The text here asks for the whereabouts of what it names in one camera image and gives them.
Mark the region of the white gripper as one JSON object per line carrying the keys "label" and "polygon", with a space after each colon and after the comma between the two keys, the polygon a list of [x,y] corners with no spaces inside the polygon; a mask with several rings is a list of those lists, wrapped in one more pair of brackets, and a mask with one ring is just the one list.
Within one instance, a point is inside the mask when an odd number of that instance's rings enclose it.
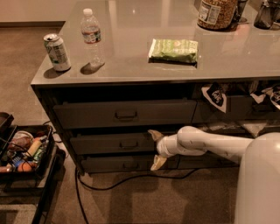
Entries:
{"label": "white gripper", "polygon": [[178,153],[178,140],[176,135],[164,136],[161,132],[149,129],[148,132],[154,142],[157,142],[157,152],[151,166],[152,171],[159,170],[166,162],[167,158],[173,157]]}

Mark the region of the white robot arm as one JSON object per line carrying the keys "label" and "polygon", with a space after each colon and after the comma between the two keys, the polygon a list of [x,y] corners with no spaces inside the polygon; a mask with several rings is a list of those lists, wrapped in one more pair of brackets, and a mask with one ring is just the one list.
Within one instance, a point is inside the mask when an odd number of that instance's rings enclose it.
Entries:
{"label": "white robot arm", "polygon": [[207,133],[185,126],[166,136],[149,133],[156,142],[153,171],[175,155],[200,156],[208,151],[240,166],[234,224],[280,224],[280,133],[257,138]]}

